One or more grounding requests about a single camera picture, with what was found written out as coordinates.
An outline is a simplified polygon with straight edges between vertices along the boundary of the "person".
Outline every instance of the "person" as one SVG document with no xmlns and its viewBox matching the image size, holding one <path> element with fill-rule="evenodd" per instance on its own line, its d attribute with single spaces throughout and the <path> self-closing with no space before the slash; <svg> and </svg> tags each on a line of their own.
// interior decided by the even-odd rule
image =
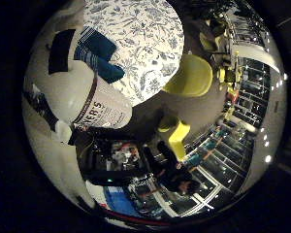
<svg viewBox="0 0 291 233">
<path fill-rule="evenodd" d="M 167 159 L 167 162 L 163 165 L 154 159 L 149 147 L 144 147 L 144 152 L 147 162 L 159 184 L 163 184 L 169 191 L 180 192 L 187 195 L 193 195 L 199 187 L 207 189 L 204 184 L 192 179 L 192 175 L 177 161 L 174 153 L 163 141 L 158 143 L 157 148 Z M 162 188 L 154 189 L 141 196 L 147 197 L 160 189 Z"/>
</svg>

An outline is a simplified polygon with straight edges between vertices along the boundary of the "plastic bottle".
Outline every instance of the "plastic bottle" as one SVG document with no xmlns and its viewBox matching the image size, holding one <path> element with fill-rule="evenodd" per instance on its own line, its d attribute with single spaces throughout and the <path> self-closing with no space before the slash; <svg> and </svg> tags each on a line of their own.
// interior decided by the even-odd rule
<svg viewBox="0 0 291 233">
<path fill-rule="evenodd" d="M 132 115 L 130 101 L 83 61 L 70 64 L 68 72 L 54 73 L 45 86 L 38 86 L 56 117 L 79 126 L 125 126 Z"/>
</svg>

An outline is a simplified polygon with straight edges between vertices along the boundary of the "bottle label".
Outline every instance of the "bottle label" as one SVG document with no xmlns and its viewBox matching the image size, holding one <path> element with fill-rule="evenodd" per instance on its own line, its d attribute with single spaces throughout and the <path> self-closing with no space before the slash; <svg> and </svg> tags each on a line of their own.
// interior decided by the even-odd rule
<svg viewBox="0 0 291 233">
<path fill-rule="evenodd" d="M 131 117 L 131 106 L 125 105 L 125 102 L 127 100 L 117 90 L 96 77 L 74 123 L 79 126 L 120 128 Z"/>
</svg>

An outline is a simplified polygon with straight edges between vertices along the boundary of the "ceiling light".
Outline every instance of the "ceiling light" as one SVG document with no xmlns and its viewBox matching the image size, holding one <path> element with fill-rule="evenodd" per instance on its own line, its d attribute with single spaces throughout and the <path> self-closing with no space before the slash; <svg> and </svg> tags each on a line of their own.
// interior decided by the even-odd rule
<svg viewBox="0 0 291 233">
<path fill-rule="evenodd" d="M 272 161 L 272 157 L 270 156 L 270 155 L 267 155 L 266 157 L 265 157 L 265 162 L 266 163 L 269 163 L 269 162 L 271 162 Z"/>
</svg>

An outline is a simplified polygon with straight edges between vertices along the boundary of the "round table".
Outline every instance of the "round table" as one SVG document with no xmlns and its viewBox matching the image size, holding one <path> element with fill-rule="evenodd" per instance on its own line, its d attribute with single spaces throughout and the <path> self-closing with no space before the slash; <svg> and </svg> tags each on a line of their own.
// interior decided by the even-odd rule
<svg viewBox="0 0 291 233">
<path fill-rule="evenodd" d="M 84 26 L 116 45 L 110 62 L 125 75 L 112 86 L 133 106 L 159 92 L 178 70 L 183 29 L 165 0 L 86 0 Z"/>
</svg>

